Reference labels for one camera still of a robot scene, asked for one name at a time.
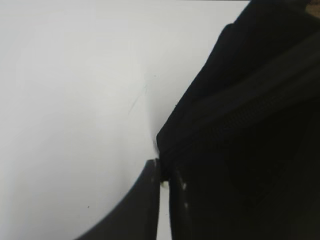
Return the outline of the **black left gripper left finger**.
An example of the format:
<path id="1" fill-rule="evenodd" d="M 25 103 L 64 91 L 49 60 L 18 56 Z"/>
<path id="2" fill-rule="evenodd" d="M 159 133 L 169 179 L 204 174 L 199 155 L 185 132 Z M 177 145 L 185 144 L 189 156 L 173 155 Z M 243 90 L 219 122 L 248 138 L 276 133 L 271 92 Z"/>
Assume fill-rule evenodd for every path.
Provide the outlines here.
<path id="1" fill-rule="evenodd" d="M 160 161 L 150 159 L 138 179 L 100 222 L 79 240 L 155 240 L 160 208 Z"/>

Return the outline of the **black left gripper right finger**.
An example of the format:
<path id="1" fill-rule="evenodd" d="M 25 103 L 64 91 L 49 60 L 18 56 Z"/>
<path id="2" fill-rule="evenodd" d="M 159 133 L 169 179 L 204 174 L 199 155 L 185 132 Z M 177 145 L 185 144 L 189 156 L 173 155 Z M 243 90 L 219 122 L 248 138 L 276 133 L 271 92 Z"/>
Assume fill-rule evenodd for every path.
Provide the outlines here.
<path id="1" fill-rule="evenodd" d="M 187 200 L 187 182 L 181 171 L 175 170 L 169 179 L 169 219 L 173 240 L 191 240 L 190 208 Z"/>

